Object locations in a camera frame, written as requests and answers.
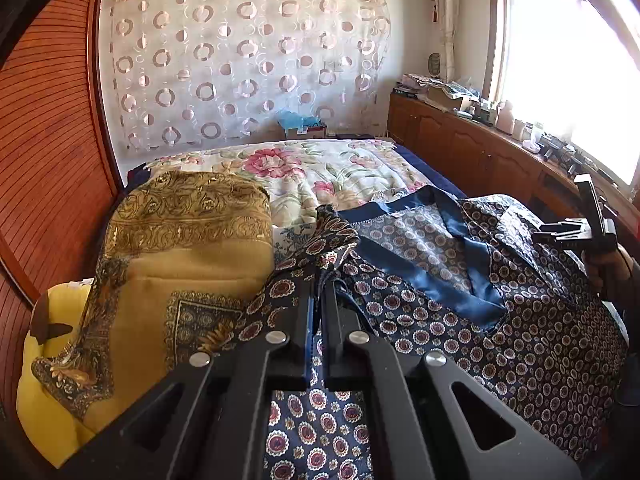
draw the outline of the white wall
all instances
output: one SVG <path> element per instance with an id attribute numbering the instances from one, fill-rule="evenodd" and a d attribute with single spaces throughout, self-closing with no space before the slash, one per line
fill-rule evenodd
<path id="1" fill-rule="evenodd" d="M 460 0 L 454 37 L 456 78 L 470 77 L 479 90 L 484 83 L 490 11 L 490 0 Z"/>
<path id="2" fill-rule="evenodd" d="M 388 50 L 379 72 L 378 106 L 374 118 L 376 135 L 383 135 L 386 128 L 386 116 L 389 106 L 389 95 L 396 80 L 403 73 L 428 74 L 428 58 L 432 52 L 439 51 L 439 32 L 433 23 L 433 2 L 431 0 L 386 0 L 391 21 L 391 35 Z M 108 34 L 100 26 L 101 34 Z M 103 94 L 113 89 L 110 74 L 110 56 L 108 52 L 99 52 L 100 73 Z M 120 124 L 108 124 L 110 132 L 120 132 Z M 126 174 L 137 165 L 166 155 L 162 148 L 151 153 L 133 152 L 122 148 L 122 143 L 113 142 L 114 152 L 120 174 L 126 183 Z"/>

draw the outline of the brown strap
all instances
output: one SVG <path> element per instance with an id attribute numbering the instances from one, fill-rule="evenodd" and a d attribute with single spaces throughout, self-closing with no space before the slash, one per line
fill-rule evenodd
<path id="1" fill-rule="evenodd" d="M 43 345 L 47 339 L 68 334 L 72 330 L 73 327 L 65 323 L 49 323 L 49 295 L 46 292 L 41 295 L 33 306 L 30 324 L 30 333 L 38 344 Z"/>

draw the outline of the curtain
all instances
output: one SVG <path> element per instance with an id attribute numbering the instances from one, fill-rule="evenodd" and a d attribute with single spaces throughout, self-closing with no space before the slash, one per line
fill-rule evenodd
<path id="1" fill-rule="evenodd" d="M 453 81 L 456 70 L 453 38 L 458 20 L 458 0 L 435 0 L 435 5 L 444 49 L 444 55 L 440 57 L 440 73 L 448 83 Z"/>
<path id="2" fill-rule="evenodd" d="M 119 152 L 277 138 L 280 110 L 334 132 L 370 126 L 390 33 L 385 0 L 103 0 L 102 12 Z"/>

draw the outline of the silver bolt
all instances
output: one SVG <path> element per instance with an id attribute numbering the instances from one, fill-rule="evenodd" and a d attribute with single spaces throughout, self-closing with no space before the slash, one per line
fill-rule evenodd
<path id="1" fill-rule="evenodd" d="M 271 330 L 271 332 L 267 332 L 267 335 L 264 338 L 267 340 L 267 343 L 277 345 L 284 343 L 287 340 L 287 334 L 282 330 Z"/>
<path id="2" fill-rule="evenodd" d="M 349 341 L 351 341 L 354 345 L 364 345 L 364 343 L 369 342 L 369 334 L 363 332 L 362 330 L 356 330 L 355 332 L 351 332 L 349 334 Z"/>
<path id="3" fill-rule="evenodd" d="M 206 366 L 210 362 L 211 356 L 206 352 L 196 352 L 195 354 L 191 354 L 191 357 L 189 357 L 189 364 L 196 368 Z"/>
<path id="4" fill-rule="evenodd" d="M 424 362 L 427 363 L 427 366 L 433 367 L 441 367 L 447 362 L 447 358 L 444 357 L 443 354 L 436 351 L 431 351 L 427 355 L 424 356 Z"/>

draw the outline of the pink bottle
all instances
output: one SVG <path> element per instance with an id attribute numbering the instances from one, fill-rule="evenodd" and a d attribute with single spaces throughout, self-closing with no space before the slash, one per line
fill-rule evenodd
<path id="1" fill-rule="evenodd" d="M 498 121 L 495 123 L 495 127 L 501 132 L 511 135 L 513 133 L 513 126 L 515 119 L 513 118 L 513 104 L 511 101 L 505 101 L 504 106 L 501 108 L 498 114 Z"/>

